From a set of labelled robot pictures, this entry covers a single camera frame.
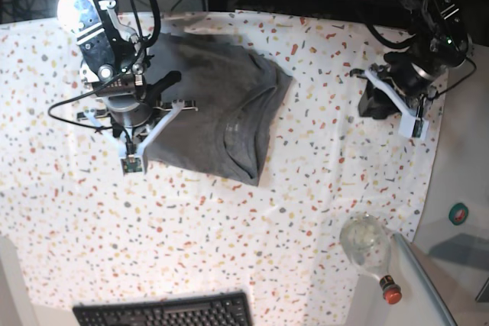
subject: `gray cloth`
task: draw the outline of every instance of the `gray cloth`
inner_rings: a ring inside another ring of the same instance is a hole
[[[182,111],[148,148],[148,158],[257,186],[270,124],[291,77],[242,47],[194,37],[161,34],[150,54],[148,82],[182,73],[163,101],[195,100],[199,111]]]

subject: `black keyboard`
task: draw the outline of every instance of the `black keyboard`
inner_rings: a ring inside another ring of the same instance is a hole
[[[155,303],[76,306],[80,326],[251,326],[243,292]]]

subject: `plastic bottle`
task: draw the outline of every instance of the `plastic bottle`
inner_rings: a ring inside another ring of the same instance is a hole
[[[339,240],[359,272],[380,283],[387,303],[398,303],[402,293],[389,275],[390,238],[386,228],[371,215],[353,215],[343,224]]]

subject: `orange bottle cap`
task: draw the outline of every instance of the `orange bottle cap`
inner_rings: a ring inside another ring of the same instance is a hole
[[[390,305],[395,305],[402,299],[403,295],[399,289],[388,289],[384,293],[384,298]]]

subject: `confetti print tablecloth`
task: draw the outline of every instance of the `confetti print tablecloth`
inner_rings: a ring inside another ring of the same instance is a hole
[[[255,49],[294,76],[261,185],[159,163],[123,178],[100,135],[47,117],[82,91],[73,38],[54,19],[3,26],[0,232],[18,247],[32,301],[69,308],[244,289],[257,326],[344,323],[357,274],[338,243],[342,223],[368,211],[413,238],[442,101],[424,142],[400,137],[399,118],[359,118],[365,81],[348,71],[386,50],[358,24],[240,12],[166,17],[163,31]]]

